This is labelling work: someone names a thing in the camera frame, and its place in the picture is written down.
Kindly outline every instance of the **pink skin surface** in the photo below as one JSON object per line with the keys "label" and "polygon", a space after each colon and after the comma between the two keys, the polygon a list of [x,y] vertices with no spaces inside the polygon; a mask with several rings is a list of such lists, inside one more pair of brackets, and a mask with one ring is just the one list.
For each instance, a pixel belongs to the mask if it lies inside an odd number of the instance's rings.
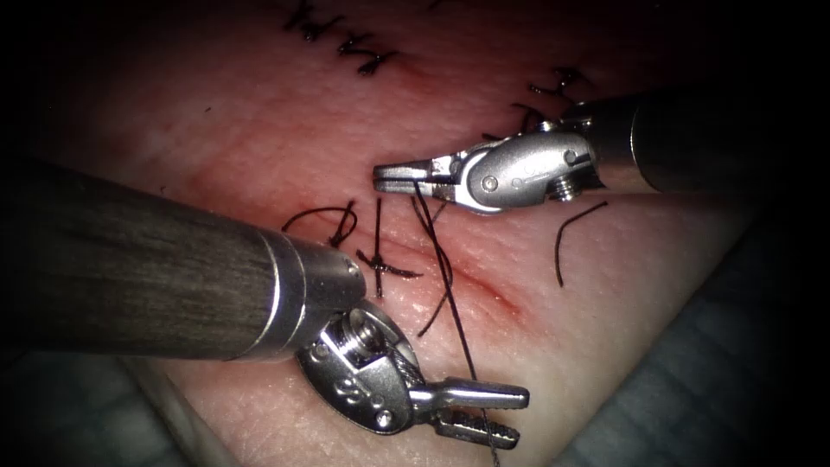
{"label": "pink skin surface", "polygon": [[[704,75],[723,59],[704,6],[649,2],[315,2],[312,18],[347,18],[307,43],[282,25],[293,2],[182,6],[113,17],[128,39],[56,41],[44,60],[71,77],[51,83],[42,157],[179,202],[279,229],[292,215],[355,200],[360,222],[342,245],[374,250],[371,170],[460,150],[482,132],[517,131],[512,102],[556,116],[566,102],[554,66],[590,80],[575,99],[628,93]],[[401,53],[375,76],[341,57],[346,31]],[[469,376],[448,309],[423,338],[443,294],[433,247],[408,197],[383,195],[381,254],[421,278],[385,275],[372,297],[411,337],[425,376]],[[609,206],[565,231],[556,284],[553,244],[568,217]],[[431,210],[439,205],[429,200]],[[448,207],[436,229],[479,377],[527,387],[530,407],[490,412],[521,431],[504,465],[547,464],[590,419],[680,310],[751,217],[724,200],[583,196],[497,217]],[[321,243],[338,213],[291,233]],[[244,465],[487,465],[489,450],[416,426],[365,432],[323,404],[294,361],[159,361]]]}

